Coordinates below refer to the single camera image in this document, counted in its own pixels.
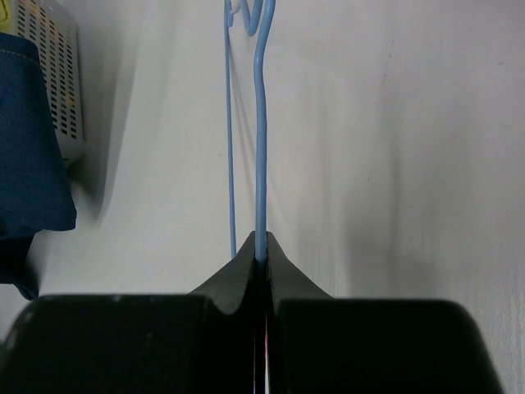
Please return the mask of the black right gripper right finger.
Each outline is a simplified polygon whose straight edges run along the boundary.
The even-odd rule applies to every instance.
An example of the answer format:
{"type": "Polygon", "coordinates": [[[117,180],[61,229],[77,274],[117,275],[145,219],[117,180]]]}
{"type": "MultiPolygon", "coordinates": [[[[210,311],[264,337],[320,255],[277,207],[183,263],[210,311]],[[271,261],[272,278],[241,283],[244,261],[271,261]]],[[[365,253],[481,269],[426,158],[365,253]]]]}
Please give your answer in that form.
{"type": "Polygon", "coordinates": [[[500,393],[481,332],[449,300],[329,296],[267,238],[273,393],[500,393]]]}

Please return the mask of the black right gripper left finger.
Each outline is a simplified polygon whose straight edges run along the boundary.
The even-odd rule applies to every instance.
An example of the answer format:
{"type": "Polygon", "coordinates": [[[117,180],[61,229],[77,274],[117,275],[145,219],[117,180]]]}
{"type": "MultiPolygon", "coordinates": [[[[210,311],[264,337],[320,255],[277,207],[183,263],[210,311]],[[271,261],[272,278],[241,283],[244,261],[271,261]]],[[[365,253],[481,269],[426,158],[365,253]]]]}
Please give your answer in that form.
{"type": "Polygon", "coordinates": [[[254,243],[188,294],[31,302],[2,349],[2,392],[255,392],[254,243]]]}

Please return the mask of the dark blue denim trousers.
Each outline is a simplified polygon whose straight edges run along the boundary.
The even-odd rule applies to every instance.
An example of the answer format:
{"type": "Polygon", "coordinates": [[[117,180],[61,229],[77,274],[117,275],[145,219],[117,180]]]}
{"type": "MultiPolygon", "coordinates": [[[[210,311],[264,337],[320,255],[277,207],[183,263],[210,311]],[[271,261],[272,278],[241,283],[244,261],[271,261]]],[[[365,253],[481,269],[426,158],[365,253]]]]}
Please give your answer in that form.
{"type": "Polygon", "coordinates": [[[39,295],[27,261],[34,236],[70,231],[76,209],[48,104],[37,47],[1,35],[1,282],[39,295]]]}

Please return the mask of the lime green trousers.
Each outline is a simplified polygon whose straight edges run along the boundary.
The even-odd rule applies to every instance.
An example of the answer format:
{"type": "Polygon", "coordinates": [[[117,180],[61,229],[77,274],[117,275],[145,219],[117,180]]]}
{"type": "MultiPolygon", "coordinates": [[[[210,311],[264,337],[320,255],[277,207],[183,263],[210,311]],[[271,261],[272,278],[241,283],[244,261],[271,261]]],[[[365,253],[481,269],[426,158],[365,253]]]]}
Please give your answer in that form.
{"type": "Polygon", "coordinates": [[[7,24],[11,20],[10,3],[8,0],[0,0],[0,23],[7,24]]]}

